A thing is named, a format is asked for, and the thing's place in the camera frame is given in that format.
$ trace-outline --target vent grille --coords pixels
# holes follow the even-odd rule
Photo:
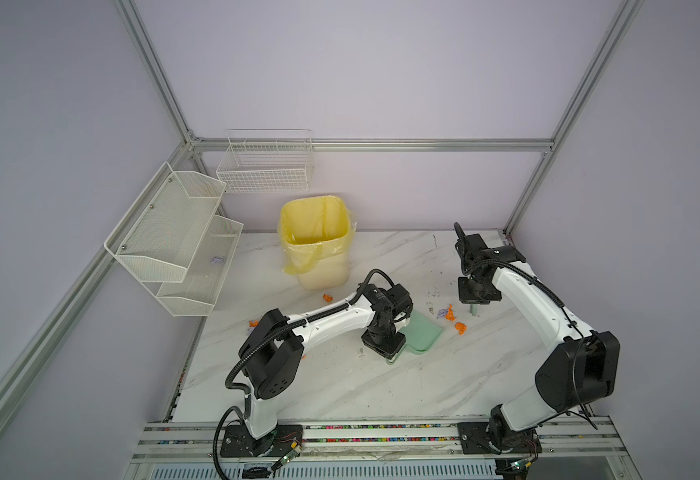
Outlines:
[[[243,478],[243,470],[270,464],[243,462],[223,463],[222,470],[230,479]],[[493,460],[398,460],[395,462],[293,462],[275,473],[275,478],[343,478],[346,480],[374,478],[376,480],[473,480],[502,478],[495,473]],[[155,466],[153,480],[219,478],[210,464],[163,464]]]

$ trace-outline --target two-tier wire shelf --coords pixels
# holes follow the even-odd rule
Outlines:
[[[123,234],[124,217],[105,249],[173,316],[207,316],[243,224],[218,213],[225,182],[169,164],[155,174],[162,176],[134,225]]]

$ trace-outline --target black cable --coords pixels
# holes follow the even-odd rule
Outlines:
[[[584,418],[585,420],[587,420],[587,422],[588,422],[590,425],[593,425],[593,422],[590,420],[590,418],[587,417],[587,416],[582,415],[581,413],[572,412],[571,410],[566,410],[566,412],[561,412],[561,413],[565,413],[566,415],[576,415],[576,416],[578,416],[578,417],[580,417],[580,418]]]
[[[515,266],[513,264],[509,264],[508,262],[503,262],[502,260],[496,260],[494,258],[487,258],[487,259],[481,260],[480,262],[476,262],[469,269],[467,269],[467,272],[465,272],[465,275],[470,275],[475,270],[478,270],[481,266],[486,266],[486,265],[498,266],[500,268],[507,268],[509,270],[512,270],[516,274],[523,277],[528,283],[530,283],[530,284],[536,286],[538,289],[542,290],[542,293],[547,295],[550,298],[550,300],[552,300],[553,303],[555,303],[555,306],[557,306],[561,310],[566,306],[564,304],[564,302],[561,301],[561,299],[558,298],[558,296],[555,293],[553,293],[552,290],[547,288],[547,286],[544,283],[540,282],[536,276],[532,276],[532,275],[524,272],[523,270],[521,270],[517,266]]]
[[[582,403],[582,399],[580,398],[580,393],[576,391],[576,356],[579,355],[580,348],[582,347],[582,344],[585,341],[585,337],[582,336],[580,338],[580,342],[576,344],[576,350],[574,351],[574,361],[571,363],[571,382],[574,384],[574,396],[576,398],[576,403],[579,404],[580,408],[582,408],[582,411],[585,414],[585,420],[595,429],[597,430],[598,427],[596,426],[595,423],[593,423],[593,420],[590,420],[590,414],[587,413],[587,408],[585,408],[585,405]]]
[[[358,300],[361,298],[361,295],[363,295],[363,291],[366,289],[366,286],[368,286],[368,281],[371,280],[371,278],[374,276],[374,274],[380,274],[384,277],[384,279],[387,281],[387,283],[390,283],[390,286],[395,286],[395,283],[393,282],[392,278],[388,274],[385,274],[382,270],[379,270],[378,268],[373,269],[371,272],[366,275],[366,278],[363,280],[361,285],[357,288],[357,292],[355,292],[355,296],[352,297],[352,300],[350,300],[350,305],[354,305],[355,302],[358,302]]]
[[[216,473],[219,475],[221,480],[230,480],[224,472],[221,471],[221,465],[219,465],[219,451],[217,450],[217,445],[219,444],[219,433],[221,432],[221,427],[225,424],[225,420],[230,416],[232,412],[235,412],[239,418],[243,418],[243,413],[241,410],[233,405],[227,409],[227,412],[221,416],[219,420],[219,425],[216,426],[216,431],[214,432],[214,441],[211,443],[211,458],[214,460],[214,468],[216,468]]]

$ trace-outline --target yellow trash bin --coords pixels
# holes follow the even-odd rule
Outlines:
[[[341,198],[327,195],[288,202],[281,209],[278,234],[287,255],[283,271],[296,275],[304,288],[326,289],[347,281],[355,222]]]

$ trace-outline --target wall-mounted wire rack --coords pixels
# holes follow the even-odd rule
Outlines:
[[[124,216],[105,241],[173,316],[206,316],[219,298],[243,229],[217,214],[224,191],[223,181],[163,164],[139,197],[152,194],[138,219],[127,229]]]
[[[315,168],[309,130],[227,130],[216,170],[231,194],[307,192]]]

